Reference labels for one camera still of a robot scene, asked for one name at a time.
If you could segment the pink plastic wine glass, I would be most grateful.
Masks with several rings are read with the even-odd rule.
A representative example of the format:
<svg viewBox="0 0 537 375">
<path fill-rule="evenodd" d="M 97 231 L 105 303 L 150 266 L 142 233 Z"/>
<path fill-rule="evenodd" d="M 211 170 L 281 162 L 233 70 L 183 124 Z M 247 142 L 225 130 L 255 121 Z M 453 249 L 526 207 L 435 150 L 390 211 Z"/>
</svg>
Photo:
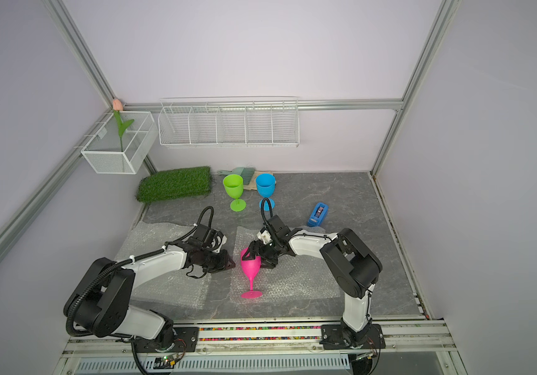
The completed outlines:
<svg viewBox="0 0 537 375">
<path fill-rule="evenodd" d="M 241 295 L 245 299 L 255 299 L 262 297 L 262 292 L 254 289 L 254 280 L 261 268 L 261 258 L 258 256 L 254 261 L 241 261 L 241 268 L 249 281 L 249 291 Z"/>
</svg>

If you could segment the blue tape dispenser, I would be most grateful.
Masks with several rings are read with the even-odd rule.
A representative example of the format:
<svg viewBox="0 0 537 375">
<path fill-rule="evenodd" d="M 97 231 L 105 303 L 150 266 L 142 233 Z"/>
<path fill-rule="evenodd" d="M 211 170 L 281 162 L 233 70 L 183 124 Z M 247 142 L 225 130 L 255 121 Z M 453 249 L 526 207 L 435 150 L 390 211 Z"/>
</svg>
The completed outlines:
<svg viewBox="0 0 537 375">
<path fill-rule="evenodd" d="M 326 215 L 329 211 L 329 206 L 325 203 L 318 203 L 315 208 L 312 211 L 312 214 L 310 215 L 307 226 L 314 228 L 314 227 L 320 227 L 326 218 Z"/>
</svg>

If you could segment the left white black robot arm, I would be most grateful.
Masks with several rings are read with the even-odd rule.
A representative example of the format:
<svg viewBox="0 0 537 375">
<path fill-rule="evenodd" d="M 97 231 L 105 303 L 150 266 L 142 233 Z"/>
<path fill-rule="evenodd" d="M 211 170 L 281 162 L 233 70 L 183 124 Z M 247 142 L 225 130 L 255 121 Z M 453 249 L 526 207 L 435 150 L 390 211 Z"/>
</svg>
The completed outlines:
<svg viewBox="0 0 537 375">
<path fill-rule="evenodd" d="M 88 268 L 63 308 L 71 337 L 129 338 L 156 351 L 171 351 L 179 336 L 169 317 L 133 306 L 132 292 L 141 284 L 177 270 L 201 267 L 204 274 L 234 268 L 224 248 L 227 237 L 197 224 L 158 250 L 131 255 L 120 262 L 99 258 Z"/>
</svg>

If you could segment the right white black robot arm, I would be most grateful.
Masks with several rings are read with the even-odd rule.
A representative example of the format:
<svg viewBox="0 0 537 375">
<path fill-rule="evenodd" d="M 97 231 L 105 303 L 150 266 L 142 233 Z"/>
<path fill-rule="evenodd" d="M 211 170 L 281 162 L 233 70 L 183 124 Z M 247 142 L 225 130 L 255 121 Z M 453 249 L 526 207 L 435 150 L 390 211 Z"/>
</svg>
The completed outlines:
<svg viewBox="0 0 537 375">
<path fill-rule="evenodd" d="M 350 228 L 318 234 L 300 227 L 291 229 L 278 216 L 263 222 L 257 239 L 241 251 L 243 262 L 258 261 L 272 269 L 285 255 L 321 259 L 345 293 L 340 323 L 321 326 L 320 345 L 326 350 L 370 348 L 377 352 L 384 348 L 382 328 L 372 322 L 370 314 L 382 263 L 365 242 Z"/>
</svg>

